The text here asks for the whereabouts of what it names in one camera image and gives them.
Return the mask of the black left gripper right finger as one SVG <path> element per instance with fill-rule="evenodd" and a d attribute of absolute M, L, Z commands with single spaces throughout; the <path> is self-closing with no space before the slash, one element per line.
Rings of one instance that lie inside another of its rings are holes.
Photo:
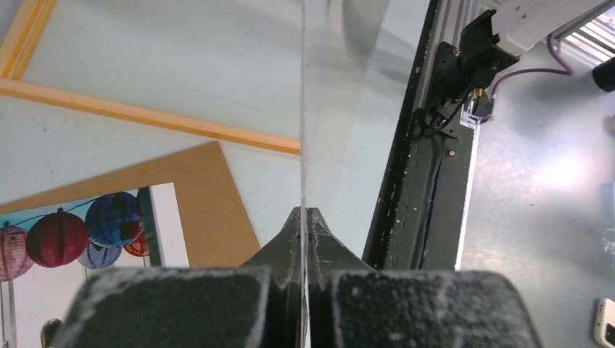
<path fill-rule="evenodd" d="M 526 305 L 503 275 L 374 270 L 306 211 L 313 347 L 541 347 Z"/>

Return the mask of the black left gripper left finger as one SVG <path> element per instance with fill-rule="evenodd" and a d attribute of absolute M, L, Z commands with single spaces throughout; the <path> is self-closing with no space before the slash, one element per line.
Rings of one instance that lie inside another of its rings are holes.
<path fill-rule="evenodd" d="M 300 209 L 236 268 L 115 268 L 74 298 L 54 347 L 300 347 Z"/>

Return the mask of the printed photo with white border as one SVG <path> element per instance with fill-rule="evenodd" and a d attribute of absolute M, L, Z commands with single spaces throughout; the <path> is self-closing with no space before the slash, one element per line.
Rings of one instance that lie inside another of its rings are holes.
<path fill-rule="evenodd" d="M 189 264 L 172 183 L 1 210 L 1 345 L 42 347 L 79 288 L 113 268 Z"/>

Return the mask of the clear acrylic sheet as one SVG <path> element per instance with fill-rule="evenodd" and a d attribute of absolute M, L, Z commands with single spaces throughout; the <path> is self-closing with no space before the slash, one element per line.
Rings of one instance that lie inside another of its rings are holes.
<path fill-rule="evenodd" d="M 302 4 L 301 196 L 361 255 L 427 1 Z"/>

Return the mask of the wooden picture frame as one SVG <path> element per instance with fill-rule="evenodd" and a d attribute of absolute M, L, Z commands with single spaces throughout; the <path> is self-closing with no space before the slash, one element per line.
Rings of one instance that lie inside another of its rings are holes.
<path fill-rule="evenodd" d="M 296 139 L 137 107 L 56 88 L 22 82 L 55 1 L 22 1 L 1 43 L 1 95 L 79 112 L 206 136 L 261 149 L 300 154 Z"/>

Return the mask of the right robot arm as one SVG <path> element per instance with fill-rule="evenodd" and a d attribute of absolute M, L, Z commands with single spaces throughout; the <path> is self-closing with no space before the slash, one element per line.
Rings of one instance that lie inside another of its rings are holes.
<path fill-rule="evenodd" d="M 488 88 L 495 76 L 565 24 L 605 1 L 504 1 L 473 19 L 457 46 L 443 43 L 453 56 L 437 58 L 430 88 L 446 99 L 461 99 L 474 88 Z"/>

